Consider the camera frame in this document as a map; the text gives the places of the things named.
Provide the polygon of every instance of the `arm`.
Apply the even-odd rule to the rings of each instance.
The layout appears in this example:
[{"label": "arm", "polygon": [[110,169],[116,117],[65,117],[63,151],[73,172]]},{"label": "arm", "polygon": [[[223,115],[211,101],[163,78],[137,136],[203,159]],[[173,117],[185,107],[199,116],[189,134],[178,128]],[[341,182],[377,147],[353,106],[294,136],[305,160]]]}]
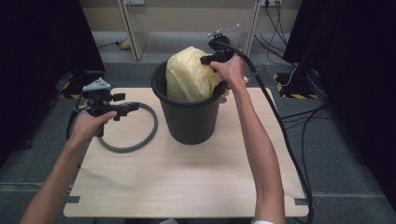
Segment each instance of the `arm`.
[{"label": "arm", "polygon": [[243,80],[242,59],[234,55],[227,63],[212,62],[210,66],[218,70],[221,78],[228,82],[236,101],[257,192],[255,220],[286,223],[284,192],[276,152],[248,94]]},{"label": "arm", "polygon": [[92,138],[99,134],[101,124],[116,115],[115,111],[98,118],[90,116],[86,111],[78,115],[72,135],[46,182],[27,207],[21,223],[56,223],[83,150],[88,147]]}]

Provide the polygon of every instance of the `table top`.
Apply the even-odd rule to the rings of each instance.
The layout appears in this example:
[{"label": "table top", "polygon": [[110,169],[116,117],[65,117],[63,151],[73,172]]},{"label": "table top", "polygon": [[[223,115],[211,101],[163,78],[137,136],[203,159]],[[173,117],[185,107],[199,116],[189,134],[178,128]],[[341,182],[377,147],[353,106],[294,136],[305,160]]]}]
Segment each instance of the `table top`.
[{"label": "table top", "polygon": [[[304,192],[283,134],[260,88],[248,88],[256,112],[279,159],[287,217],[308,214],[296,205]],[[117,88],[125,102],[149,105],[159,126],[154,138],[130,153],[116,153],[92,140],[64,208],[67,217],[254,217],[256,191],[233,98],[220,104],[213,135],[183,145],[169,133],[160,100],[151,88]],[[153,118],[139,109],[110,121],[104,140],[129,147],[146,138]]]}]

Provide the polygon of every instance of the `yellow plastic bag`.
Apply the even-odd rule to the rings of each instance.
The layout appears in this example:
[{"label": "yellow plastic bag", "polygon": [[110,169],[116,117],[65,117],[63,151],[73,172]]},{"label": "yellow plastic bag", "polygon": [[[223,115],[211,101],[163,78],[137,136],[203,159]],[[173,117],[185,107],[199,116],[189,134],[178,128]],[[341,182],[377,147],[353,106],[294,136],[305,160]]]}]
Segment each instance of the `yellow plastic bag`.
[{"label": "yellow plastic bag", "polygon": [[214,73],[210,66],[201,64],[200,58],[206,55],[200,49],[189,47],[168,60],[165,74],[168,98],[194,103],[212,96],[220,83],[220,75]]}]

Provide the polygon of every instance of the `power outlet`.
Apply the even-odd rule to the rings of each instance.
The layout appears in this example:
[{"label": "power outlet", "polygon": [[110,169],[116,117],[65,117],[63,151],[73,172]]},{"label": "power outlet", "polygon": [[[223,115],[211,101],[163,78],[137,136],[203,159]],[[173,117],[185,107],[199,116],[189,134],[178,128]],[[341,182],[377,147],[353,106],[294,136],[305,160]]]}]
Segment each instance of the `power outlet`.
[{"label": "power outlet", "polygon": [[144,6],[145,0],[123,0],[125,6]]},{"label": "power outlet", "polygon": [[[282,5],[282,0],[268,0],[268,7],[278,7]],[[265,0],[262,0],[262,7],[265,7]]]}]

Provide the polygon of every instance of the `black trash can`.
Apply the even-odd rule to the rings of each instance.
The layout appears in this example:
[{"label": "black trash can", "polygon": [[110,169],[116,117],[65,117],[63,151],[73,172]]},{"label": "black trash can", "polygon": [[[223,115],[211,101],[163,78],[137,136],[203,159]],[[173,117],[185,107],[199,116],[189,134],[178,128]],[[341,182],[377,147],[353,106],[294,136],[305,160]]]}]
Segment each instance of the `black trash can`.
[{"label": "black trash can", "polygon": [[180,143],[196,145],[203,143],[215,131],[220,96],[225,92],[225,81],[214,89],[206,100],[181,103],[167,97],[167,61],[159,64],[151,77],[151,88],[160,99],[170,134]]}]

